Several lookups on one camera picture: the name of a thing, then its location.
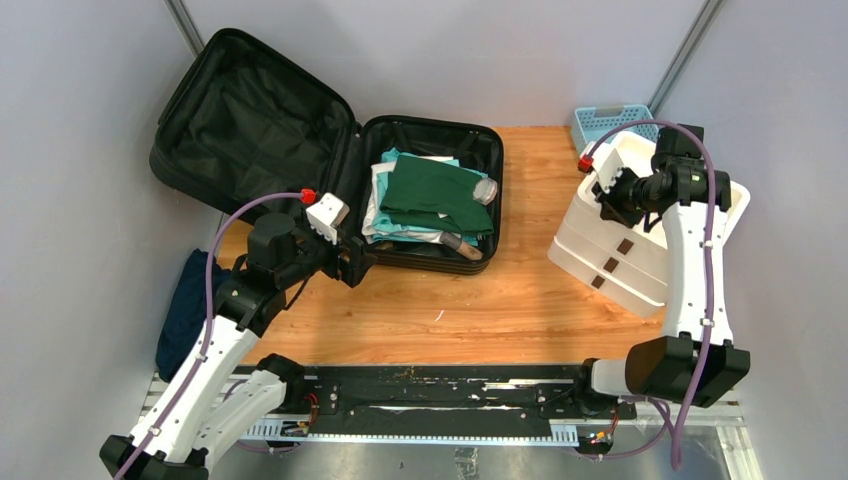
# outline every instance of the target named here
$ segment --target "open suitcase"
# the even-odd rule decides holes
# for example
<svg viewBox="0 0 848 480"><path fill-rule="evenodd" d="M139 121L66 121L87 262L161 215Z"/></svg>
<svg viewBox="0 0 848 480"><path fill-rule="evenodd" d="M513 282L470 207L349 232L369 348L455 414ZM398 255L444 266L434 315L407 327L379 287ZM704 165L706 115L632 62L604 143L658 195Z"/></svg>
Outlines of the open suitcase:
<svg viewBox="0 0 848 480"><path fill-rule="evenodd" d="M150 167L162 182L225 213L274 192L332 192L350 207L344 234L361 236L370 166L392 147L453 156L503 191L504 148L493 130L405 116L380 116L362 126L320 80L247 33L223 29L159 118ZM479 242L481 260L430 243L377 242L367 250L383 265L479 273L497 250L501 196L487 206L494 233ZM242 218L253 223L269 211L300 218L301 208L295 201L271 202Z"/></svg>

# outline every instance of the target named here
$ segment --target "white robotic arm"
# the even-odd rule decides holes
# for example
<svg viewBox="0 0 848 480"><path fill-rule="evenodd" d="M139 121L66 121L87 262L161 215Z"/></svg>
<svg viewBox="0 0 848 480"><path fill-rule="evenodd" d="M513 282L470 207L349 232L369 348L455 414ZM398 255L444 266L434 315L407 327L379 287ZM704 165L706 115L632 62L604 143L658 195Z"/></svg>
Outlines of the white robotic arm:
<svg viewBox="0 0 848 480"><path fill-rule="evenodd" d="M703 129L692 127L695 135ZM722 261L730 177L715 176L715 207L712 236L704 233L710 221L707 172L698 148L677 130L663 129L652 158L653 173L640 177L621 158L612 154L594 162L584 157L579 168L597 171L594 191L601 204L601 218L628 228L649 213L661 215L669 252L669 298L662 336L634 346L626 360L590 359L584 363L578 401L587 414L601 411L618 397L645 395L682 403L693 380L698 357L708 353L697 381L692 405L708 407L750 368L750 354L733 347L733 333L724 303ZM712 275L705 264L705 242L711 248ZM713 311L707 318L707 294ZM709 325L709 348L701 349L704 327Z"/></svg>
<svg viewBox="0 0 848 480"><path fill-rule="evenodd" d="M247 254L239 257L232 277L214 297L214 321L204 324L191 353L147 416L129 436L110 436L101 448L110 474L133 480L205 480L256 419L302 403L304 368L270 355L232 398L211 411L235 367L277 314L291 306L286 289L302 282L302 290L319 270L354 287L375 263L361 241L345 239L336 230L346 213L341 200L325 194L306 210L311 229L280 213L256 221ZM211 337L203 355L201 339L207 329Z"/></svg>

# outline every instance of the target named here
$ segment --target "wooden tabletop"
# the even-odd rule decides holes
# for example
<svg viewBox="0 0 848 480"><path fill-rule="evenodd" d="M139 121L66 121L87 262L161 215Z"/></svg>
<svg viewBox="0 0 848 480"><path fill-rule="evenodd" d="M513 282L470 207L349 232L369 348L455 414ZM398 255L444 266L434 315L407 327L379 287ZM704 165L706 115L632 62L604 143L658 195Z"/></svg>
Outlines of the wooden tabletop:
<svg viewBox="0 0 848 480"><path fill-rule="evenodd" d="M582 179L565 127L497 128L506 147L500 246L475 276L376 266L355 289L316 275L245 358L301 364L577 363L621 358L658 336L551 263L547 250ZM231 267L250 227L221 247Z"/></svg>

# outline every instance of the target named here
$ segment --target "folded clothes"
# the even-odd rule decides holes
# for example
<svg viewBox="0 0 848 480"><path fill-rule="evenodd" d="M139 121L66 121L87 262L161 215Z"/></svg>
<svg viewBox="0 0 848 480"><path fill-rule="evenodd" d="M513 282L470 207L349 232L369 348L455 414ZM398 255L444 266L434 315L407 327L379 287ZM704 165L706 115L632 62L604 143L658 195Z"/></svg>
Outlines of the folded clothes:
<svg viewBox="0 0 848 480"><path fill-rule="evenodd" d="M380 204L389 186L389 172L394 170L395 162L400 155L401 152L393 148L383 153L381 157L382 163L371 166L371 195L368 198L365 220L362 225L362 234L368 243L384 240L440 243L439 236L442 230L394 223L388 214L380 211ZM459 167L459 161L452 157L421 158ZM471 171L477 175L486 176L483 173ZM476 246L478 244L476 236L466 236L463 239L471 245Z"/></svg>
<svg viewBox="0 0 848 480"><path fill-rule="evenodd" d="M494 232L486 207L474 200L479 174L412 155L396 163L380 204L394 223L471 236Z"/></svg>

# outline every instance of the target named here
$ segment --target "white plastic box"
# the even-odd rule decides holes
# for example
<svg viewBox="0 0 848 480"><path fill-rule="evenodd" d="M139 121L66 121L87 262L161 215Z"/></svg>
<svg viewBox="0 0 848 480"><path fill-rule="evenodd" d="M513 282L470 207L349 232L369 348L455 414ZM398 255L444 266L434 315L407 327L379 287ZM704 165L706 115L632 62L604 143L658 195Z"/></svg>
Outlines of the white plastic box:
<svg viewBox="0 0 848 480"><path fill-rule="evenodd" d="M587 145L584 153L594 142ZM595 158L613 150L637 175L651 174L654 142L635 133L622 132L610 144L601 145ZM601 206L592 186L595 172L580 183L559 231L548 250L548 258L583 283L640 317L656 313L668 295L668 249L662 222L650 233L642 225L629 229L600 218ZM725 238L736 226L750 201L748 190L731 182L731 207Z"/></svg>

